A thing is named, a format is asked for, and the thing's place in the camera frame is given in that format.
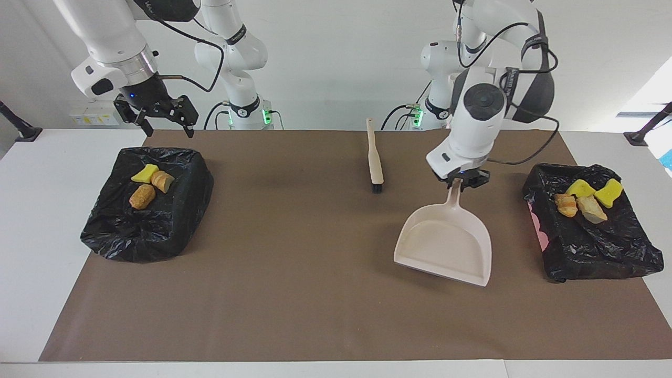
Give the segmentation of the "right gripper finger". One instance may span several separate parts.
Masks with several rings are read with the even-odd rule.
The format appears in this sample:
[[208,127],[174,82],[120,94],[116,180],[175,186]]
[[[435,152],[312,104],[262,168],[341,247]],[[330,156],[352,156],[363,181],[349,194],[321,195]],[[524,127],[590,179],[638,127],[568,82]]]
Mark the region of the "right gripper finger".
[[113,101],[113,105],[123,122],[140,127],[147,137],[153,136],[154,129],[146,119],[146,111],[144,109],[141,109],[139,113],[136,113],[126,100],[115,100]]
[[198,121],[198,117],[199,114],[187,95],[179,96],[170,101],[170,111],[166,118],[173,123],[179,124],[183,128],[187,138],[191,139],[194,137],[194,126]]

